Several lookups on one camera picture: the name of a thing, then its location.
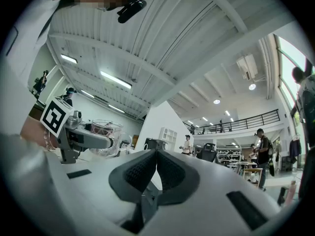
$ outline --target balcony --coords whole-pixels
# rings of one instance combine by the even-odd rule
[[[194,128],[194,135],[206,135],[206,134],[217,134],[226,133],[232,131],[246,130],[255,127],[262,127],[274,122],[280,121],[278,109],[257,115],[254,117],[236,120],[232,122],[220,123],[215,125],[203,126],[199,128]],[[188,131],[191,131],[191,126],[184,123]]]

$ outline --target ceiling light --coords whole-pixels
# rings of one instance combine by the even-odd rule
[[[75,64],[78,63],[78,61],[77,61],[76,59],[71,58],[71,57],[69,57],[69,56],[67,56],[67,55],[64,55],[64,54],[61,54],[61,58],[65,59],[65,60],[67,60],[67,61],[70,61],[70,62],[72,62],[72,63],[75,63]]]
[[[107,73],[104,73],[103,71],[101,71],[100,73],[104,77],[106,77],[106,78],[108,78],[108,79],[110,79],[112,81],[115,81],[115,82],[119,83],[120,85],[122,85],[122,86],[124,86],[124,87],[126,87],[128,89],[131,89],[131,86],[132,86],[131,84],[129,84],[129,83],[125,82],[125,81],[122,81],[121,79],[118,79],[118,78],[116,78],[114,76],[111,76],[111,75],[109,75]]]
[[[255,84],[251,84],[250,87],[249,87],[250,90],[254,90],[255,88],[256,88]]]
[[[119,111],[119,112],[124,113],[124,111],[122,111],[122,110],[120,110],[120,109],[118,109],[118,108],[115,108],[115,107],[113,107],[112,105],[109,105],[109,104],[108,104],[108,106],[111,107],[111,108],[113,108],[113,109],[116,109],[116,110]]]
[[[90,97],[92,97],[92,98],[95,98],[93,95],[91,95],[91,94],[89,94],[88,92],[85,92],[85,91],[83,91],[83,90],[81,90],[83,93],[85,93],[86,95],[88,95],[88,96],[90,96]]]

